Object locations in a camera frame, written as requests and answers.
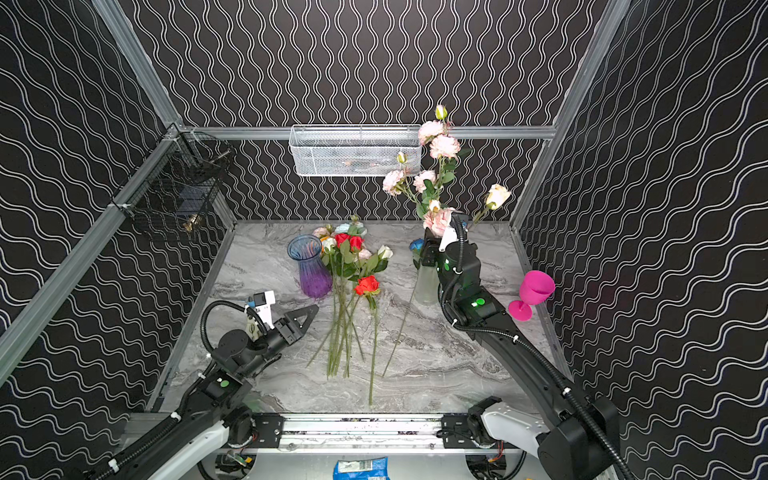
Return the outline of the blue rose flower stem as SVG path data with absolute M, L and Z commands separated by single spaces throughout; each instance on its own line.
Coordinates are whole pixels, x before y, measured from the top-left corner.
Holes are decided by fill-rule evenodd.
M 416 269 L 420 268 L 421 252 L 423 249 L 423 245 L 424 245 L 423 238 L 413 240 L 409 245 L 409 250 L 411 251 L 411 254 L 412 254 L 412 262 Z

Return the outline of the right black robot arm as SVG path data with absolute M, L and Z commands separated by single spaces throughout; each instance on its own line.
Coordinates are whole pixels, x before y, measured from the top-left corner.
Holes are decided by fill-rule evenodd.
M 438 305 L 445 320 L 488 350 L 537 408 L 540 417 L 497 398 L 468 415 L 477 443 L 509 443 L 540 462 L 551 479 L 595 479 L 615 468 L 633 473 L 619 449 L 620 415 L 605 397 L 588 395 L 563 374 L 515 325 L 507 308 L 481 283 L 477 246 L 465 214 L 454 213 L 442 238 L 427 237 L 421 256 L 437 273 Z

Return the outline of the cream rose flower stem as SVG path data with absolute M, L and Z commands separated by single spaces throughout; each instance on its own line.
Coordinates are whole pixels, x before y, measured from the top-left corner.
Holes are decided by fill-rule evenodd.
M 511 197 L 512 193 L 508 188 L 500 184 L 494 184 L 488 190 L 482 207 L 473 215 L 469 227 L 481 223 L 491 212 L 501 208 Z

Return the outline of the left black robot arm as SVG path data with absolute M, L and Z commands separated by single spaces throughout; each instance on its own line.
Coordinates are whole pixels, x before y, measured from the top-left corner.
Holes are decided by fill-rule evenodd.
M 227 332 L 211 343 L 208 316 L 228 307 L 256 321 L 257 339 L 242 329 Z M 282 351 L 307 333 L 319 306 L 312 304 L 287 312 L 267 326 L 254 307 L 228 300 L 207 305 L 199 328 L 210 363 L 182 394 L 178 406 L 159 423 L 111 458 L 87 470 L 69 473 L 69 479 L 179 479 L 192 466 L 225 445 L 243 448 L 253 441 L 252 410 L 244 398 L 252 389 L 251 377 L 277 362 Z

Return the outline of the pink peony flower stem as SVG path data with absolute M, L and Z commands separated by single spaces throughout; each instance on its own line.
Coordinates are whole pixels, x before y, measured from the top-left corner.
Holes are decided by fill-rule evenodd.
M 450 127 L 448 110 L 438 104 L 435 107 L 435 119 L 425 122 L 418 130 L 420 145 L 437 162 L 435 169 L 422 170 L 413 179 L 413 186 L 420 197 L 417 213 L 421 217 L 440 209 L 441 194 L 456 179 L 458 162 L 467 154 L 467 150 L 451 134 Z

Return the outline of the pink double flower stem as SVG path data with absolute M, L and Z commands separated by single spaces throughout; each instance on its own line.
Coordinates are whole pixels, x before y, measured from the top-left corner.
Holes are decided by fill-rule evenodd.
M 437 170 L 422 170 L 416 175 L 410 175 L 407 160 L 403 151 L 396 154 L 397 168 L 385 175 L 382 190 L 393 197 L 404 195 L 414 203 L 420 218 L 432 219 L 441 210 L 446 160 L 440 157 Z

